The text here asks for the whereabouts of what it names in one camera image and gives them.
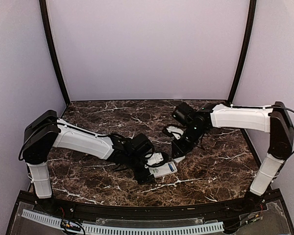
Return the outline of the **white remote control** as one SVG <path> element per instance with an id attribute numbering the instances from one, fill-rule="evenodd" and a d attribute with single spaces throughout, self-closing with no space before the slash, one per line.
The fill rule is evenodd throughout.
<path id="1" fill-rule="evenodd" d="M 168 164 L 172 164 L 175 171 L 171 172 Z M 160 167 L 154 167 L 154 168 L 150 167 L 149 171 L 150 171 L 151 174 L 154 175 L 155 178 L 160 178 L 160 177 L 164 177 L 164 176 L 176 173 L 177 172 L 177 167 L 176 167 L 174 162 L 168 162 L 168 163 L 165 163 L 164 165 L 162 165 Z"/>

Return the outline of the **blue battery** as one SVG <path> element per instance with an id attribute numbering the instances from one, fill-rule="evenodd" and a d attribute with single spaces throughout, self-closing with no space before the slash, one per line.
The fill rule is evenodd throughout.
<path id="1" fill-rule="evenodd" d="M 175 171 L 175 169 L 174 169 L 174 167 L 172 166 L 172 164 L 168 164 L 168 166 L 169 166 L 171 172 Z"/>

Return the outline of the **white battery cover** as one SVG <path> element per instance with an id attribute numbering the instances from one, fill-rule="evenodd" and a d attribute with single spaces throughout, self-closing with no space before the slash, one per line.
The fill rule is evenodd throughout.
<path id="1" fill-rule="evenodd" d="M 173 161 L 176 163 L 176 164 L 178 164 L 178 163 L 180 163 L 181 161 L 183 161 L 185 159 L 185 156 L 183 156 L 183 157 L 179 157 L 179 158 L 175 158 L 175 159 L 173 159 Z"/>

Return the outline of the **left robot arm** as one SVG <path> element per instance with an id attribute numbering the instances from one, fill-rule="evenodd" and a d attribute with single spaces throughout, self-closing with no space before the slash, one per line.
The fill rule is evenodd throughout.
<path id="1" fill-rule="evenodd" d="M 57 117 L 54 110 L 48 110 L 34 120 L 24 131 L 24 143 L 19 161 L 25 161 L 36 196 L 48 213 L 59 210 L 59 202 L 52 197 L 47 157 L 52 148 L 65 148 L 95 156 L 99 159 L 124 165 L 132 170 L 138 184 L 155 181 L 150 172 L 148 160 L 154 153 L 154 146 L 144 135 L 126 138 L 112 133 L 101 135 L 72 126 Z"/>

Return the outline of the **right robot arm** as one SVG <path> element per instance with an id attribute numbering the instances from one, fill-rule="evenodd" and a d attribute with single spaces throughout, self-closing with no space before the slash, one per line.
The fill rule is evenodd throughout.
<path id="1" fill-rule="evenodd" d="M 267 155 L 250 185 L 250 194 L 240 202 L 244 212 L 251 212 L 259 205 L 258 196 L 265 193 L 288 158 L 294 154 L 291 111 L 278 101 L 266 106 L 208 103 L 198 110 L 182 102 L 171 115 L 181 127 L 168 125 L 164 130 L 174 138 L 171 142 L 172 158 L 177 162 L 191 152 L 212 128 L 238 128 L 268 133 L 270 140 Z"/>

